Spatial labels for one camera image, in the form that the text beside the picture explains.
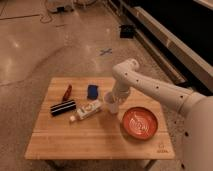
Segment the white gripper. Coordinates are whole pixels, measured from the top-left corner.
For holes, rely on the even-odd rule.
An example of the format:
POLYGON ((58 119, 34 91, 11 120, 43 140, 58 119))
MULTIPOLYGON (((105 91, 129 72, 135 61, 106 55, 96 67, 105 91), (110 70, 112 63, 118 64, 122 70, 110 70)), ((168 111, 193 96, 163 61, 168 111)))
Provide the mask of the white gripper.
POLYGON ((130 95, 130 86, 121 81, 115 81, 112 89, 111 98, 113 101, 119 102, 119 106, 122 106, 127 101, 126 99, 130 95))

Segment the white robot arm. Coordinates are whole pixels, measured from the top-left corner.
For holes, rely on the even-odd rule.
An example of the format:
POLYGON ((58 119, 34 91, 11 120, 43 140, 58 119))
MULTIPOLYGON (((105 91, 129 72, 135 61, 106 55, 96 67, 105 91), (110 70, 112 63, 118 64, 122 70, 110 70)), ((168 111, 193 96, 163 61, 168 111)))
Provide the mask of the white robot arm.
POLYGON ((133 87, 182 115, 182 170, 213 171, 213 96, 147 77, 137 72, 139 67, 130 58, 112 68, 114 99, 123 103, 133 87))

